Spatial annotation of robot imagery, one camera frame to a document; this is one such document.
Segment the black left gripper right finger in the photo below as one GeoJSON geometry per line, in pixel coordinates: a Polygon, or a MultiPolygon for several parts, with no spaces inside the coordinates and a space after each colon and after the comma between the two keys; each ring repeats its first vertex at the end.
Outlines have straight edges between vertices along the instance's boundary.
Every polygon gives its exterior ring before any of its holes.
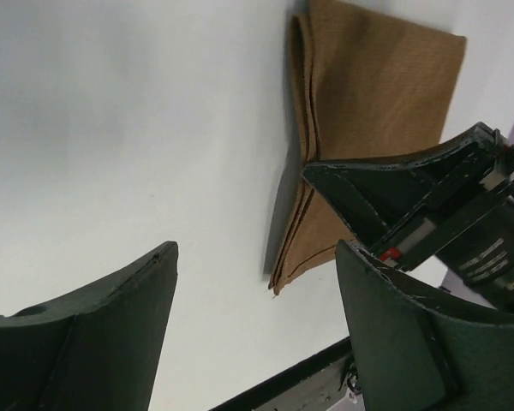
{"type": "Polygon", "coordinates": [[[338,283],[368,410],[514,410],[514,314],[341,241],[338,283]]]}

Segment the brown cloth napkin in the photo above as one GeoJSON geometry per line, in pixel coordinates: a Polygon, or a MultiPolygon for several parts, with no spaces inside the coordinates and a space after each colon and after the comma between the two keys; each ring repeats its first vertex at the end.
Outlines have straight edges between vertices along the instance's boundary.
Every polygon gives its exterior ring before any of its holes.
{"type": "Polygon", "coordinates": [[[292,157],[278,185],[265,268],[279,293],[331,261],[351,233],[302,168],[439,143],[467,40],[353,3],[311,1],[287,31],[292,157]]]}

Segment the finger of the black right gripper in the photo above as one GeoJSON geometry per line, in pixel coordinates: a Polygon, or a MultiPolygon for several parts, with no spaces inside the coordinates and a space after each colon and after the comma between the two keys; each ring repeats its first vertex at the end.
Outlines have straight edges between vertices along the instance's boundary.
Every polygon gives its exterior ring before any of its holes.
{"type": "Polygon", "coordinates": [[[307,165],[303,178],[367,249],[383,249],[409,218],[441,221],[475,192],[470,181],[484,143],[470,128],[446,143],[406,155],[324,160],[307,165]]]}

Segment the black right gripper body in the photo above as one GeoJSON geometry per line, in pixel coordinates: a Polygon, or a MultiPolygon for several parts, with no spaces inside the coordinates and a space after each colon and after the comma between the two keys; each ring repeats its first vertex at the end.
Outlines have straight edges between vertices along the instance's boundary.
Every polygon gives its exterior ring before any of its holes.
{"type": "Polygon", "coordinates": [[[514,144],[483,122],[411,154],[377,158],[394,219],[371,246],[410,271],[430,256],[492,306],[514,313],[514,144]]]}

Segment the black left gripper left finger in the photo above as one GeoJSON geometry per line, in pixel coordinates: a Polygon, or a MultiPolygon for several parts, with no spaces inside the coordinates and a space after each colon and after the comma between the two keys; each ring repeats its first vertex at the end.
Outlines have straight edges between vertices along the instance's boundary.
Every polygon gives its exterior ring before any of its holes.
{"type": "Polygon", "coordinates": [[[0,410],[147,410],[177,260],[167,241],[66,295],[0,315],[0,410]]]}

